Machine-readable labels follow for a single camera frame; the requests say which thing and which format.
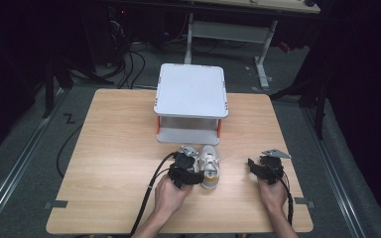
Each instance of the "human hand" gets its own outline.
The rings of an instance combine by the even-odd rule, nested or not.
[[[154,212],[160,213],[160,215],[169,219],[181,208],[192,187],[193,185],[185,185],[182,189],[178,189],[169,176],[164,175],[156,187],[156,207]]]
[[[261,188],[261,200],[268,211],[282,211],[287,200],[287,192],[284,186],[278,181],[269,185],[261,179],[258,179],[258,183]]]

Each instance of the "desk leg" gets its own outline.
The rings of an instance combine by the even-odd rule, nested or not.
[[[190,13],[190,19],[188,24],[188,46],[187,54],[185,55],[185,64],[191,64],[191,37],[193,32],[193,13]]]
[[[268,31],[267,35],[265,36],[262,54],[260,57],[255,58],[256,69],[258,70],[259,81],[261,82],[262,89],[268,89],[269,88],[268,77],[265,74],[265,69],[264,69],[263,63],[264,63],[265,56],[267,55],[269,46],[271,44],[271,40],[274,37],[275,28],[277,27],[277,24],[278,24],[278,21],[272,22],[271,27],[269,28],[269,31]]]

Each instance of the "metal bar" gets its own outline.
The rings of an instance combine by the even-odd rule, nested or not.
[[[57,93],[58,101],[54,107],[54,110],[47,118],[44,118],[40,123],[36,131],[33,133],[30,141],[27,143],[27,146],[24,148],[20,157],[18,158],[16,164],[14,165],[11,172],[8,174],[7,178],[0,187],[0,213],[5,207],[5,204],[11,197],[12,192],[17,187],[18,182],[24,174],[27,166],[29,165],[31,159],[33,158],[34,152],[38,143],[40,142],[46,128],[49,125],[50,120],[55,114],[55,111],[59,105],[65,100],[67,96],[67,91],[60,89]]]
[[[188,44],[187,53],[185,54],[185,64],[191,64],[191,38],[193,37],[193,13],[190,13],[188,22]]]
[[[265,36],[264,46],[262,48],[261,55],[257,58],[256,64],[263,64],[267,55],[268,49],[271,45],[272,38],[274,37],[275,29],[277,28],[278,21],[273,21],[271,27],[268,29],[268,33]]]
[[[227,41],[258,43],[268,45],[269,37],[272,35],[268,28],[251,27],[244,25],[224,24],[210,21],[194,21],[194,37],[222,39]]]
[[[302,113],[305,119],[308,121],[308,125],[312,135],[315,137],[317,142],[317,147],[321,153],[321,160],[323,162],[324,170],[326,172],[327,178],[329,179],[330,186],[332,187],[333,193],[335,195],[336,201],[339,204],[342,215],[345,218],[345,222],[348,229],[351,232],[352,237],[366,237],[363,228],[361,227],[360,221],[354,211],[351,199],[345,191],[345,188],[339,179],[338,173],[332,164],[332,159],[330,158],[329,152],[327,151],[326,145],[323,140],[318,138],[315,129],[315,119],[308,108],[302,108]]]
[[[259,77],[259,82],[261,83],[261,88],[263,90],[268,90],[269,89],[269,83],[268,83],[268,77],[265,73],[265,68],[262,63],[257,63],[258,57],[255,57],[254,59],[255,65],[256,65],[256,70],[258,72],[258,77]]]

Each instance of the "white box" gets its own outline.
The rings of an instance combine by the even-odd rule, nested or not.
[[[163,64],[154,111],[160,142],[217,145],[221,119],[228,115],[222,68]]]

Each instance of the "cable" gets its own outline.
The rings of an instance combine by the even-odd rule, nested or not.
[[[126,65],[124,63],[123,56],[126,52],[130,51],[129,43],[132,38],[132,31],[131,31],[132,24],[129,24],[128,18],[124,18],[124,20],[122,21],[122,25],[120,25],[118,22],[116,22],[113,19],[110,20],[109,23],[113,24],[116,28],[114,33],[116,34],[116,36],[112,35],[112,37],[114,38],[113,39],[114,40],[114,58],[113,58],[114,64],[116,64],[116,62],[118,61],[118,58],[120,58],[120,60],[119,60],[119,63],[117,64],[117,67],[113,71],[107,74],[97,75],[96,73],[93,73],[96,75],[97,78],[100,78],[100,79],[107,79],[111,76],[117,75],[122,70],[124,70]],[[89,76],[78,75],[71,70],[69,71],[69,73],[72,77],[75,77],[77,79],[82,79],[82,80],[93,79]]]
[[[144,67],[145,67],[145,59],[144,59],[144,57],[142,57],[142,56],[141,56],[140,54],[138,54],[138,53],[135,53],[135,52],[130,52],[130,53],[131,53],[131,54],[135,54],[135,55],[137,55],[137,56],[140,57],[141,60],[142,60],[142,67],[141,67],[141,70],[138,72],[137,75],[135,75],[134,79],[132,79],[132,81],[131,81],[130,89],[132,89],[132,88],[134,87],[134,83],[135,83],[136,79],[137,79],[138,76],[141,74],[141,72],[144,70]]]
[[[142,214],[144,213],[144,210],[145,210],[145,206],[147,205],[147,201],[148,201],[148,198],[150,197],[150,193],[151,193],[151,190],[153,189],[153,185],[154,185],[154,182],[156,181],[156,178],[157,176],[159,175],[159,170],[160,168],[162,167],[162,165],[165,163],[165,161],[172,157],[176,152],[172,152],[172,153],[169,153],[159,164],[159,166],[157,167],[156,171],[154,172],[154,175],[153,177],[151,178],[151,181],[150,183],[148,184],[148,188],[147,188],[147,191],[145,192],[145,196],[144,196],[144,199],[142,201],[142,204],[141,204],[141,208],[139,210],[139,213],[138,213],[138,216],[137,216],[137,219],[135,220],[135,224],[131,230],[131,234],[130,236],[132,237],[134,234],[135,234],[135,231],[138,227],[138,224],[141,220],[141,217],[142,217]]]
[[[160,172],[156,175],[156,177],[158,177],[158,176],[161,175],[162,173],[164,173],[164,172],[166,172],[166,171],[169,171],[169,170],[170,170],[170,168],[160,171]]]
[[[134,70],[134,61],[133,61],[133,59],[132,59],[131,52],[128,52],[128,53],[129,53],[129,58],[131,59],[131,70],[129,71],[129,73],[127,74],[127,76],[123,78],[123,80],[120,80],[120,81],[119,81],[119,84],[118,84],[118,86],[117,86],[117,89],[122,88],[123,85],[125,84],[125,82],[128,83],[128,78],[131,76],[132,71]]]
[[[198,53],[210,53],[212,52],[213,50],[216,49],[217,47],[217,44],[218,44],[218,40],[212,40],[212,39],[209,39],[209,40],[202,40],[200,41],[201,43],[203,42],[212,42],[213,41],[213,45],[211,46],[211,49],[207,50],[207,51],[200,51],[198,50],[197,48],[195,48],[194,46],[192,46],[192,49],[195,51],[195,52],[198,52]]]
[[[287,174],[283,171],[284,175],[286,176],[286,181],[287,181],[287,185],[289,187],[289,190],[290,190],[290,181],[289,181],[289,177],[287,176]]]
[[[64,178],[64,174],[62,173],[62,170],[61,170],[61,167],[60,167],[60,159],[61,159],[61,153],[62,151],[64,150],[64,147],[66,146],[67,142],[72,138],[73,135],[75,135],[76,132],[79,131],[79,129],[81,129],[81,127],[83,126],[80,125],[78,128],[76,128],[71,134],[70,136],[66,139],[66,141],[64,141],[62,147],[60,148],[59,152],[58,152],[58,156],[57,156],[57,170],[58,170],[58,174],[60,174],[61,178],[63,179]]]
[[[187,14],[185,15],[184,24],[182,25],[182,29],[181,29],[181,31],[178,33],[178,35],[177,35],[174,39],[172,39],[171,41],[166,42],[166,43],[174,43],[174,42],[176,42],[176,41],[181,41],[181,40],[182,40],[182,39],[178,40],[178,38],[179,38],[179,37],[182,35],[182,33],[184,32],[185,26],[187,25],[187,22],[188,22],[188,15],[189,15],[189,13],[187,13]]]
[[[289,200],[289,214],[287,215],[287,220],[289,221],[290,225],[293,225],[293,213],[294,213],[293,197],[292,197],[292,194],[290,193],[290,182],[289,182],[289,177],[287,176],[286,173],[284,173],[284,175],[286,176],[287,184],[289,185],[289,187],[287,188],[287,198],[288,198],[288,200]]]

